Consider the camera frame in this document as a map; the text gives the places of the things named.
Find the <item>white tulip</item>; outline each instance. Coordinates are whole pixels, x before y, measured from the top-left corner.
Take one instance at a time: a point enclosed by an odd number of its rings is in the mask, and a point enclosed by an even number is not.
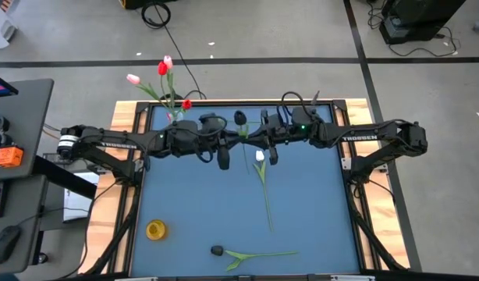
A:
[[[264,161],[264,153],[262,151],[257,151],[255,153],[255,159],[257,159],[259,162]]]

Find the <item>orange device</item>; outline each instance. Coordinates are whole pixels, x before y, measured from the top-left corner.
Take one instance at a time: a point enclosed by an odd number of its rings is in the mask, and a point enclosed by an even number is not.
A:
[[[21,165],[23,149],[17,146],[0,148],[0,167],[12,168]]]

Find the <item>computer mouse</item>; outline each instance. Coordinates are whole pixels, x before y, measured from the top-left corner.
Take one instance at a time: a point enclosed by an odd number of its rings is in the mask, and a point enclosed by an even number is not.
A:
[[[0,264],[9,259],[20,235],[19,226],[7,226],[0,232]]]

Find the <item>white paper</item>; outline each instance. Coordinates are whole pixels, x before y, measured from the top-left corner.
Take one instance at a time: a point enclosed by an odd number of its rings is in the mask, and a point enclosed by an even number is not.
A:
[[[81,177],[82,179],[88,181],[89,183],[93,183],[96,186],[99,182],[99,175],[95,173],[75,173],[75,176]],[[65,208],[77,208],[88,211],[90,208],[90,203],[92,199],[84,197],[82,195],[76,194],[70,190],[65,189],[65,199],[64,199],[64,206]],[[85,211],[81,210],[69,210],[64,209],[62,215],[62,221],[66,222],[72,219],[80,219],[86,218],[89,214]]]

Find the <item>red tulip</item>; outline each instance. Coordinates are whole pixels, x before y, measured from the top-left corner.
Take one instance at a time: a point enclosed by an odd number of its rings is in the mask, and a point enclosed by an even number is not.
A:
[[[158,74],[165,75],[167,74],[167,70],[169,70],[169,67],[166,64],[164,64],[163,62],[160,62],[158,64]]]
[[[193,107],[193,105],[191,104],[190,100],[184,100],[183,101],[183,108],[185,110],[189,110],[189,109],[191,109],[191,107]]]

